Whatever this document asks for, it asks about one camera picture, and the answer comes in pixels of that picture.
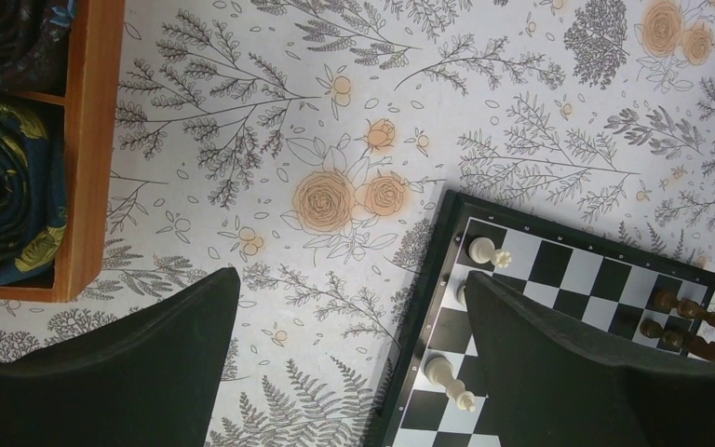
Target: white queen chess piece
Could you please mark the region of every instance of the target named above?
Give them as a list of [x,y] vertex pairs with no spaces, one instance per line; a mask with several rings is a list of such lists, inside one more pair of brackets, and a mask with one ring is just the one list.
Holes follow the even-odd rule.
[[478,237],[472,241],[467,249],[467,254],[478,264],[492,262],[498,268],[506,268],[511,265],[511,253],[507,250],[496,249],[494,242],[488,237]]
[[426,363],[424,374],[432,385],[445,386],[445,395],[456,402],[456,408],[476,411],[476,395],[465,389],[465,383],[453,378],[453,366],[444,357],[434,357]]

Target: rolled necktie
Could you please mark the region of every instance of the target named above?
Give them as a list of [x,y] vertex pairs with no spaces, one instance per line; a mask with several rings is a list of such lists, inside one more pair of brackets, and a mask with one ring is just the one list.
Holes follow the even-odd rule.
[[52,265],[67,224],[62,147],[37,114],[0,99],[0,285]]
[[75,0],[0,0],[0,91],[46,90],[64,76]]

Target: orange flower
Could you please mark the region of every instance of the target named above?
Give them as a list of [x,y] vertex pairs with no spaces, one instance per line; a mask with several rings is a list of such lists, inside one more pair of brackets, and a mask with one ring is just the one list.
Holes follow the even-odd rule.
[[683,52],[692,65],[702,65],[711,54],[714,36],[705,23],[697,23],[683,33]]
[[660,0],[648,10],[642,21],[642,44],[657,58],[673,53],[681,39],[683,15],[669,1]]
[[393,144],[396,138],[396,126],[387,119],[380,119],[371,125],[366,135],[370,149],[384,149]]
[[371,183],[360,186],[355,196],[369,212],[378,216],[389,216],[401,210],[405,190],[396,176],[377,177]]
[[314,172],[297,186],[292,206],[308,229],[332,233],[350,221],[354,192],[349,180],[338,172]]

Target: floral tablecloth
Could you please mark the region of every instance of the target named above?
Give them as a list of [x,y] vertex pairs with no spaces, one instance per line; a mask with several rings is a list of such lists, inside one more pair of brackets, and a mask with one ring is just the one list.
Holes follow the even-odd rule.
[[213,446],[360,438],[446,188],[715,268],[715,0],[129,0],[122,54],[102,273],[0,360],[233,265]]

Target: chessboard border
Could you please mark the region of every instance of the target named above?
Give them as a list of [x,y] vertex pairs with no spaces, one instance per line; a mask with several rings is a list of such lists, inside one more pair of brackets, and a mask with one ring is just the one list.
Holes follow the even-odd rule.
[[[529,232],[534,236],[557,241],[579,250],[587,251],[588,247],[592,246],[593,248],[590,251],[598,255],[617,259],[621,263],[648,268],[663,275],[672,275],[682,280],[687,280],[684,278],[688,277],[696,278],[696,282],[708,287],[700,303],[703,308],[708,306],[715,291],[715,273],[708,270],[683,264],[641,249],[628,247],[539,216],[512,210],[454,190],[446,191],[441,203],[429,250],[426,253],[420,275],[415,281],[415,288],[405,324],[399,332],[399,340],[403,341],[403,345],[391,378],[390,387],[385,396],[377,426],[379,436],[375,438],[375,447],[392,446],[398,434],[398,428],[405,412],[403,408],[397,410],[396,407],[402,398],[405,402],[409,399],[411,386],[417,374],[417,370],[411,372],[410,368],[412,366],[420,367],[428,337],[434,329],[429,328],[429,330],[424,331],[424,325],[438,311],[438,309],[433,309],[432,305],[437,304],[439,306],[442,301],[445,286],[452,271],[452,267],[447,266],[456,264],[463,243],[462,236],[471,218],[477,222],[498,224],[524,232],[526,227],[530,228],[525,222],[529,222],[533,217],[547,221],[546,227],[535,227],[534,231]],[[690,327],[690,333],[697,333],[699,325],[700,321],[694,321]],[[686,354],[685,350],[681,352],[681,355],[685,356]],[[394,428],[392,433],[389,432],[390,428]]]

